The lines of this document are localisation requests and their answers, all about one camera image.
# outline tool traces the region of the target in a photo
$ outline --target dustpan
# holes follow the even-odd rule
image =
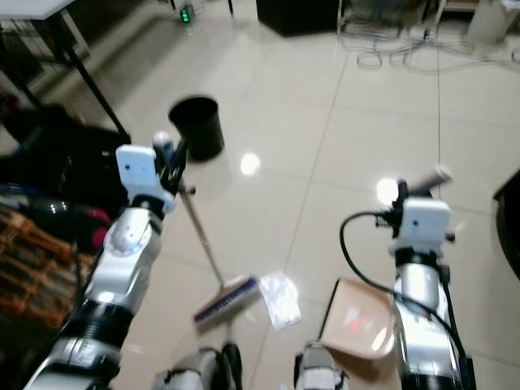
[[[357,358],[379,360],[393,351],[395,326],[390,297],[363,282],[338,279],[319,341]]]

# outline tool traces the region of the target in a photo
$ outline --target black box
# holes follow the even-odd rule
[[[340,0],[257,0],[258,20],[284,37],[335,31]]]

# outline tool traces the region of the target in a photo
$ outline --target broom handle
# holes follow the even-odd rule
[[[224,288],[224,278],[222,276],[222,273],[220,272],[219,267],[217,266],[217,262],[215,261],[215,257],[213,256],[213,252],[211,251],[210,243],[208,242],[208,239],[206,237],[206,234],[204,233],[204,229],[202,228],[201,220],[198,218],[197,212],[195,211],[195,208],[193,207],[192,200],[190,199],[189,195],[183,191],[180,192],[180,198],[182,199],[182,202],[184,203],[184,206],[186,207],[186,210],[188,211],[189,218],[193,222],[193,226],[195,226],[195,230],[197,231],[198,238],[202,243],[202,247],[204,248],[204,251],[206,252],[206,255],[208,257],[208,260],[210,260],[211,268],[213,268],[213,272],[220,283],[220,288]]]

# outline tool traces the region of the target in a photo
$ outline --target black trash can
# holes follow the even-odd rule
[[[207,96],[193,96],[176,103],[168,115],[188,143],[189,156],[206,161],[224,148],[219,104]]]

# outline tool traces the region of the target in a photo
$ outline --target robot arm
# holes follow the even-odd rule
[[[393,209],[386,214],[394,228],[395,240],[389,250],[397,269],[394,290],[441,319],[448,316],[451,300],[449,267],[440,259],[444,242],[453,241],[454,235],[448,232],[451,210],[446,203],[431,198],[430,188],[450,180],[448,171],[437,169],[414,188],[408,189],[401,181]],[[452,340],[444,325],[432,321],[423,308],[409,301],[394,301],[398,318],[396,355],[403,390],[476,389],[472,361],[460,346],[453,316],[449,318],[455,335]]]
[[[119,373],[120,350],[148,288],[161,249],[162,220],[175,209],[178,183],[172,182],[171,171],[164,169],[151,148],[125,145],[116,156],[131,206],[106,234],[83,301],[60,330],[27,390],[107,388]],[[185,166],[183,146],[175,160],[184,160],[171,167],[179,180]]]

